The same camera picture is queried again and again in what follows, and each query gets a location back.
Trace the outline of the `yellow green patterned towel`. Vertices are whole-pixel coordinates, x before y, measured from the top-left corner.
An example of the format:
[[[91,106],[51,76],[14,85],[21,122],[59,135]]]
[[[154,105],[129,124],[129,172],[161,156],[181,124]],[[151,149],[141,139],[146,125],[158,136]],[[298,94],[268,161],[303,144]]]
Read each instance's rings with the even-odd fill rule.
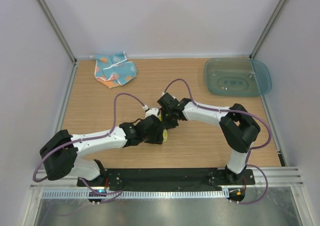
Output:
[[[160,111],[158,112],[157,117],[159,118],[159,120],[160,120],[161,122],[163,122]],[[162,141],[163,143],[164,143],[165,141],[167,141],[167,139],[168,139],[168,132],[167,132],[167,129],[166,129],[165,127],[163,128],[162,137],[163,137],[163,141]]]

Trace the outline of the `blue orange dotted towel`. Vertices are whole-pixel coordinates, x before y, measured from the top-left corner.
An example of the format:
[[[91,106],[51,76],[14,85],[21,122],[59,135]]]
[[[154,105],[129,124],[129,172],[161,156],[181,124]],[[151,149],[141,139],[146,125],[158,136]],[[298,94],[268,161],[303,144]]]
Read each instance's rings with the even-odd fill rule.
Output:
[[[136,65],[128,61],[124,51],[112,55],[92,54],[90,58],[96,62],[95,79],[107,88],[123,86],[137,76]]]

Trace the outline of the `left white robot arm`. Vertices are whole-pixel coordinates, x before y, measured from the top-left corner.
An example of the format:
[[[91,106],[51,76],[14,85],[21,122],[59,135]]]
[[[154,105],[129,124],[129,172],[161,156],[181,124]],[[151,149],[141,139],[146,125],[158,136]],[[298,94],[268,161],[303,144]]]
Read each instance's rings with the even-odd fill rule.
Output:
[[[84,160],[84,156],[142,142],[162,144],[164,130],[163,122],[155,115],[86,135],[71,135],[68,130],[60,130],[40,149],[41,165],[49,181],[73,175],[101,186],[106,180],[101,162]]]

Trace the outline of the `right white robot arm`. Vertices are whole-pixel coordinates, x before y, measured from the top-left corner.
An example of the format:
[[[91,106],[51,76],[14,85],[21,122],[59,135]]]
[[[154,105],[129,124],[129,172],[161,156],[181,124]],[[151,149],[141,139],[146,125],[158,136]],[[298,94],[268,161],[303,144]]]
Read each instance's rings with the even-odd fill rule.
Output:
[[[247,114],[241,104],[232,107],[213,107],[193,103],[191,99],[159,99],[161,117],[164,126],[172,129],[179,120],[199,121],[219,126],[231,147],[230,158],[224,169],[224,178],[231,184],[237,184],[244,177],[249,149],[261,131],[258,123]]]

